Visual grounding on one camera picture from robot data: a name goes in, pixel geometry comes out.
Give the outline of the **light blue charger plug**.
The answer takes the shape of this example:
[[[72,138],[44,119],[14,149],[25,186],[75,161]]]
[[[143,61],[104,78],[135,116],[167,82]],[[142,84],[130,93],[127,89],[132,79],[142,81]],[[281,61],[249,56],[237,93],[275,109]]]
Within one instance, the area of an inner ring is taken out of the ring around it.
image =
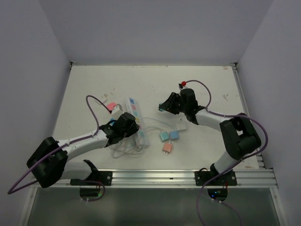
[[[179,132],[177,130],[172,130],[169,132],[170,140],[178,140]]]

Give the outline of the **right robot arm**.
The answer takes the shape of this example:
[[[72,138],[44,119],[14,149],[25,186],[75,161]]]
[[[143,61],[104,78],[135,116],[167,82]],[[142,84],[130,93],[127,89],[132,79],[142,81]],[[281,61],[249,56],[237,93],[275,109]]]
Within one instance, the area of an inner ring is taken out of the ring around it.
[[[159,109],[172,114],[183,113],[189,122],[221,132],[225,152],[210,166],[209,174],[210,181],[215,185],[220,185],[226,180],[226,173],[230,171],[230,167],[261,146],[258,133],[244,113],[230,117],[210,113],[198,104],[195,93],[190,88],[171,93],[168,99],[159,105]]]

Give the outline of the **orange charger plug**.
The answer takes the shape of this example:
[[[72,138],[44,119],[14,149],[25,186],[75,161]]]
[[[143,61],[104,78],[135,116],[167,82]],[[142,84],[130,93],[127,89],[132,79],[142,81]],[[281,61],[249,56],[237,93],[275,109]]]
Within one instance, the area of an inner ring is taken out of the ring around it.
[[[173,144],[171,143],[164,143],[163,148],[162,148],[162,152],[164,154],[170,154],[171,151],[173,149]]]

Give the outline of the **white charger plug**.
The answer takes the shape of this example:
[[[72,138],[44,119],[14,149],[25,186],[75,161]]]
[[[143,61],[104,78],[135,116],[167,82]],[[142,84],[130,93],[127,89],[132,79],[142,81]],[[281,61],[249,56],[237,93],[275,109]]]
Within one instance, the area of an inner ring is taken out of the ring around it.
[[[177,131],[186,131],[187,130],[186,121],[183,120],[183,119],[177,120],[175,125],[176,125],[176,130]]]

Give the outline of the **mint green charger plug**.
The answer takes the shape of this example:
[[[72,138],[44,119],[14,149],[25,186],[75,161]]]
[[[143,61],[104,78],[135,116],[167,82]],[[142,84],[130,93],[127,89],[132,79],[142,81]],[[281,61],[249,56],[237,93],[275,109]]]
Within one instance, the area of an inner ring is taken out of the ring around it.
[[[160,137],[160,140],[162,142],[165,142],[165,141],[170,139],[169,134],[167,132],[164,132],[164,131],[160,132],[159,137]]]

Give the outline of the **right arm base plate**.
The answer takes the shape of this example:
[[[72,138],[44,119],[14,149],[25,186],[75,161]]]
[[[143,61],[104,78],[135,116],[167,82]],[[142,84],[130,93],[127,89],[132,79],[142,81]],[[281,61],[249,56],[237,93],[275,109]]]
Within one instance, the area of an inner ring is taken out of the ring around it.
[[[230,171],[221,176],[213,170],[202,168],[194,172],[196,186],[237,186],[236,174]]]

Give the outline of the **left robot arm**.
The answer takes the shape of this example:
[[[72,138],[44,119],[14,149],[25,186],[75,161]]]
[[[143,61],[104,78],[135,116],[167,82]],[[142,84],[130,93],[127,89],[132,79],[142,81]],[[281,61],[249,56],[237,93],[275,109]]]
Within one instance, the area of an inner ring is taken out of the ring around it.
[[[137,133],[139,128],[132,114],[123,113],[117,120],[100,125],[96,131],[82,137],[67,140],[48,137],[42,141],[26,165],[43,188],[62,179],[70,179],[72,185],[102,183],[104,180],[101,173],[90,160],[72,160],[92,150],[117,144]]]

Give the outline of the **pink adapter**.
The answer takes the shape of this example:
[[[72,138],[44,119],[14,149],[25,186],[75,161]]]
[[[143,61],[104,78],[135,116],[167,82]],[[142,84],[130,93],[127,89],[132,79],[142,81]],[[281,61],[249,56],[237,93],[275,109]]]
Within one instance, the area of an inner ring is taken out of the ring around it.
[[[116,105],[117,105],[117,104],[116,104],[115,102],[111,102],[111,103],[107,104],[107,108],[108,108],[110,111],[112,111]]]

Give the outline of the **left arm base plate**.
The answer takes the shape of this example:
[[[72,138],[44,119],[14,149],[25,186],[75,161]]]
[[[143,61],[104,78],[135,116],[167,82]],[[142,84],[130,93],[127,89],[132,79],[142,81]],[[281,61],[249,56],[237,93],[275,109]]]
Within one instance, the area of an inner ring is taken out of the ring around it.
[[[94,171],[86,179],[71,179],[71,186],[110,186],[112,183],[113,172],[108,170]]]

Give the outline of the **white power strip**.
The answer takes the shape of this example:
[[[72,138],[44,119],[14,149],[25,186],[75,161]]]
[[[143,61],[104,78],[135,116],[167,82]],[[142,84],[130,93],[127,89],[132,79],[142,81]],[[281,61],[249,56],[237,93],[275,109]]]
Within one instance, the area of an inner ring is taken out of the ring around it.
[[[150,146],[146,127],[143,121],[143,115],[136,99],[132,97],[125,98],[125,106],[128,113],[135,117],[136,124],[139,126],[138,131],[135,133],[135,142],[139,148],[147,148]]]

